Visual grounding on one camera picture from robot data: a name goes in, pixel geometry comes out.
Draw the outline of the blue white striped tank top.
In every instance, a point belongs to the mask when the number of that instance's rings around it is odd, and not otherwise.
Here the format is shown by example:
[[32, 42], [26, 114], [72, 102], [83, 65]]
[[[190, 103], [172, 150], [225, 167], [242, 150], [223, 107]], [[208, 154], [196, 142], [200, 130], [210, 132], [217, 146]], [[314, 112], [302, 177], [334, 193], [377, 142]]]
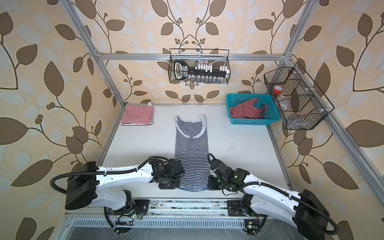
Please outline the blue white striped tank top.
[[180, 189], [201, 192], [208, 189], [210, 164], [207, 121], [204, 115], [196, 121], [174, 117], [176, 126], [175, 159], [182, 163], [184, 175]]

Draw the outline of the maroon garment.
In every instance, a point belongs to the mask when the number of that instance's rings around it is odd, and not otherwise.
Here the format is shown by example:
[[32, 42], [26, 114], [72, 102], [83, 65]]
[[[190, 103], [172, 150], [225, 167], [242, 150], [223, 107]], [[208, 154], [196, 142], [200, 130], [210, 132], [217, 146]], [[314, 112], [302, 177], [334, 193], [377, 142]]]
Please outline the maroon garment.
[[267, 104], [257, 105], [258, 98], [247, 100], [230, 107], [230, 117], [234, 119], [264, 119], [267, 115]]

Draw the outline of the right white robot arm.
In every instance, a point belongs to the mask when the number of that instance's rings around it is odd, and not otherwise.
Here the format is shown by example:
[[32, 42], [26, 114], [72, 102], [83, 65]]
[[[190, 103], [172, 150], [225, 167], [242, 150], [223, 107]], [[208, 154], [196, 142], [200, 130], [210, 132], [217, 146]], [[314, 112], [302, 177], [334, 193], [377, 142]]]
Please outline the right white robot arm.
[[330, 213], [315, 194], [308, 190], [295, 192], [269, 184], [242, 169], [211, 167], [209, 188], [243, 193], [239, 201], [228, 201], [231, 217], [263, 217], [255, 224], [247, 223], [245, 230], [256, 235], [271, 217], [295, 227], [308, 240], [324, 240], [330, 233]]

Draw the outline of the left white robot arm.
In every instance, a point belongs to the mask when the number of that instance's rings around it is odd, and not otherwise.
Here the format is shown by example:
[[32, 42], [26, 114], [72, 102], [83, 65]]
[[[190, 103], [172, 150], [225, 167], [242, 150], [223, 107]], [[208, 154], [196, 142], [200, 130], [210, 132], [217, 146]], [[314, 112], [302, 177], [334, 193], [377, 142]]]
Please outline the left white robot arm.
[[161, 190], [173, 190], [180, 186], [184, 173], [180, 161], [164, 157], [150, 157], [138, 166], [120, 168], [97, 167], [89, 162], [68, 177], [65, 209], [97, 206], [119, 211], [131, 208], [131, 191], [115, 188], [156, 183]]

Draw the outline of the red white striped folded top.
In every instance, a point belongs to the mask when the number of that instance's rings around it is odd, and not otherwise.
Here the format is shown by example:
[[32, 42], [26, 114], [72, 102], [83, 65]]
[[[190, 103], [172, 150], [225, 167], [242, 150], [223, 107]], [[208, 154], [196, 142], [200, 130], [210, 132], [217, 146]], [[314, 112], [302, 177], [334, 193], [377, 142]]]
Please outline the red white striped folded top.
[[154, 107], [152, 105], [126, 106], [120, 120], [122, 126], [148, 126], [154, 123]]

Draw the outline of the teal plastic basket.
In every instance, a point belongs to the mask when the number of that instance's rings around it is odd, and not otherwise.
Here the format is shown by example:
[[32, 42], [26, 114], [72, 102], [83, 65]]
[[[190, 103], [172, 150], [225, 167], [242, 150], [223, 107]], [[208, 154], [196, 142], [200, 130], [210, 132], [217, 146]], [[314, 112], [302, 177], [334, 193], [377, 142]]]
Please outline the teal plastic basket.
[[226, 106], [232, 125], [269, 126], [280, 120], [270, 95], [227, 94]]

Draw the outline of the red capped clear bottle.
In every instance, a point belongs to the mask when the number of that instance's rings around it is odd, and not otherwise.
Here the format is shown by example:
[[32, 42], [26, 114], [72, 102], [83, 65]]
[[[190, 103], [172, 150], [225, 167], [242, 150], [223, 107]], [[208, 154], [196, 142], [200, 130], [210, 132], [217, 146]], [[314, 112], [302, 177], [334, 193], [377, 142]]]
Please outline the red capped clear bottle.
[[273, 96], [282, 111], [292, 111], [291, 96], [284, 94], [283, 90], [282, 86], [275, 85], [273, 87]]

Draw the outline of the black socket tool set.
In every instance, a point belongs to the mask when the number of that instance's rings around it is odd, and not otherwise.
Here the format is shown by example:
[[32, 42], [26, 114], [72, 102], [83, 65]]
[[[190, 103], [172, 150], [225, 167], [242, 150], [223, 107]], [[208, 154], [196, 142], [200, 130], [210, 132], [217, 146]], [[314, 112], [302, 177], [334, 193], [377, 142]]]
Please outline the black socket tool set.
[[231, 76], [228, 66], [214, 68], [213, 64], [195, 61], [190, 67], [184, 60], [176, 60], [171, 72], [176, 80], [204, 84], [227, 84]]

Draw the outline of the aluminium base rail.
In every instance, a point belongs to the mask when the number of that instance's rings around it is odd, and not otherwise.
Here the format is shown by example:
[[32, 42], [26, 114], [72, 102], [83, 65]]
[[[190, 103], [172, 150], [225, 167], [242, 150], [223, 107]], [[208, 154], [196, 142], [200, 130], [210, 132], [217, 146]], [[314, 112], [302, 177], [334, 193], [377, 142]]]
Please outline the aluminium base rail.
[[227, 229], [255, 231], [271, 221], [296, 227], [296, 209], [286, 211], [253, 197], [250, 204], [239, 198], [134, 198], [133, 207], [105, 210], [88, 206], [68, 211], [74, 227]]

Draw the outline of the aluminium frame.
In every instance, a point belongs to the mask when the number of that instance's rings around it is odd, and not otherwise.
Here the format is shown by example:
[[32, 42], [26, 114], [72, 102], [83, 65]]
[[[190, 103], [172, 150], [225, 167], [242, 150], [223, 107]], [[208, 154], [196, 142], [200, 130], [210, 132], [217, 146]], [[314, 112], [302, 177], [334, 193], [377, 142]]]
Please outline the aluminium frame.
[[[60, 1], [62, 8], [66, 12], [70, 21], [74, 25], [77, 33], [80, 35], [87, 51], [90, 53], [92, 59], [96, 62], [96, 66], [101, 71], [102, 76], [106, 81], [106, 85], [111, 89], [113, 94], [117, 94], [117, 102], [123, 107], [126, 105], [126, 101], [123, 99], [117, 85], [113, 81], [109, 70], [107, 69], [104, 62], [106, 60], [145, 60], [145, 61], [154, 61], [154, 60], [193, 60], [196, 61], [204, 56], [203, 53], [198, 53], [193, 51], [192, 53], [178, 51], [177, 53], [168, 53], [168, 54], [105, 54], [100, 53], [90, 36], [88, 31], [83, 25], [79, 15], [75, 10], [75, 5], [72, 1]], [[296, 73], [299, 75], [302, 82], [306, 85], [306, 91], [310, 92], [311, 99], [310, 101], [317, 101], [321, 105], [323, 112], [325, 113], [322, 121], [327, 124], [334, 136], [338, 139], [341, 146], [344, 148], [346, 153], [350, 156], [353, 163], [357, 167], [360, 174], [363, 176], [364, 180], [375, 194], [376, 198], [380, 203], [384, 202], [384, 178], [379, 174], [378, 170], [375, 169], [373, 164], [370, 163], [367, 155], [363, 150], [358, 147], [358, 144], [353, 140], [352, 136], [348, 133], [346, 129], [342, 126], [341, 122], [337, 120], [336, 115], [332, 113], [334, 108], [331, 100], [326, 96], [326, 94], [320, 95], [315, 89], [317, 84], [315, 80], [306, 72], [301, 64], [296, 63], [292, 60], [292, 53], [295, 47], [293, 42], [303, 31], [304, 26], [310, 20], [312, 14], [315, 12], [317, 1], [310, 1], [308, 5], [304, 8], [303, 15], [300, 17], [297, 28], [294, 30], [293, 37], [290, 40], [290, 43], [287, 47], [287, 50], [279, 54], [208, 54], [208, 59], [214, 59], [218, 57], [221, 60], [237, 61], [279, 61], [280, 64], [277, 70], [274, 71], [273, 79], [276, 80], [279, 77], [282, 77], [283, 67], [291, 68], [290, 74]]]

